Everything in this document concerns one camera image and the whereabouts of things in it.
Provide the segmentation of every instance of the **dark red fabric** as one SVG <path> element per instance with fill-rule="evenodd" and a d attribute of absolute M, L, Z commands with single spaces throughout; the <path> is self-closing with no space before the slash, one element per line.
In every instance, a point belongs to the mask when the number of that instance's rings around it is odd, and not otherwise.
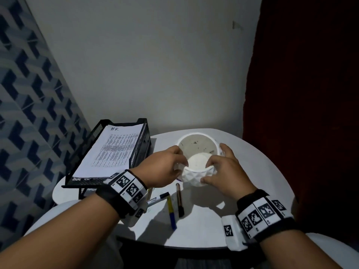
<path fill-rule="evenodd" d="M 298 222 L 351 245 L 359 239 L 358 23 L 358 0 L 263 0 L 243 111 L 243 139 L 289 182 Z"/>

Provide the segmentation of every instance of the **table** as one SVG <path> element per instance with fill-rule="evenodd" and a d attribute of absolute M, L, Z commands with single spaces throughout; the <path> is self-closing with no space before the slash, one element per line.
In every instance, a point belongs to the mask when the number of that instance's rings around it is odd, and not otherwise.
<path fill-rule="evenodd" d="M 294 193 L 278 168 L 262 152 L 234 135 L 210 128 L 162 133 L 151 137 L 153 151 L 167 149 L 181 136 L 192 132 L 205 133 L 217 142 L 227 144 L 256 187 L 276 196 L 286 208 L 292 207 Z M 185 216 L 181 219 L 178 219 L 177 213 L 176 183 L 181 185 L 185 210 Z M 57 204 L 78 199 L 78 189 L 64 189 L 61 187 L 64 184 L 65 178 L 61 179 L 53 190 L 52 198 Z M 212 186 L 191 187 L 180 181 L 153 190 L 152 197 L 167 191 L 173 200 L 177 230 L 172 231 L 167 204 L 166 201 L 162 201 L 150 207 L 134 227 L 125 227 L 120 222 L 114 232 L 124 238 L 167 247 L 196 249 L 227 247 L 221 217 L 236 212 L 235 200 L 223 196 Z"/>

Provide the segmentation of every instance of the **white wall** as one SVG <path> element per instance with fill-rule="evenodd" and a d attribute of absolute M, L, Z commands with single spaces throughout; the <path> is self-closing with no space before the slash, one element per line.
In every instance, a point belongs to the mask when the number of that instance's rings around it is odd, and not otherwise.
<path fill-rule="evenodd" d="M 152 134 L 242 135 L 261 0 L 27 2 L 92 128 L 145 117 Z"/>

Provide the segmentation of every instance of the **patterned wall tile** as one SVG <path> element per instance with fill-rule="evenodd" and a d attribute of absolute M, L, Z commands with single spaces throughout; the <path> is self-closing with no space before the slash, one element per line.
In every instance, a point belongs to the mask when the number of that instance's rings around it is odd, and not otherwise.
<path fill-rule="evenodd" d="M 51 206 L 90 133 L 24 0 L 0 0 L 0 250 Z"/>

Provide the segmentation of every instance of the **wristband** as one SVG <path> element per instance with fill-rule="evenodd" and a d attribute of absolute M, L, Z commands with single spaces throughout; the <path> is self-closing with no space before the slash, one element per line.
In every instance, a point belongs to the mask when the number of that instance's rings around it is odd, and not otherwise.
<path fill-rule="evenodd" d="M 146 192 L 146 185 L 130 170 L 115 174 L 108 184 L 96 190 L 96 194 L 108 202 L 122 219 L 127 214 L 134 214 Z"/>
<path fill-rule="evenodd" d="M 256 190 L 238 200 L 236 217 L 249 239 L 257 242 L 285 231 L 298 229 L 293 215 L 275 198 Z"/>

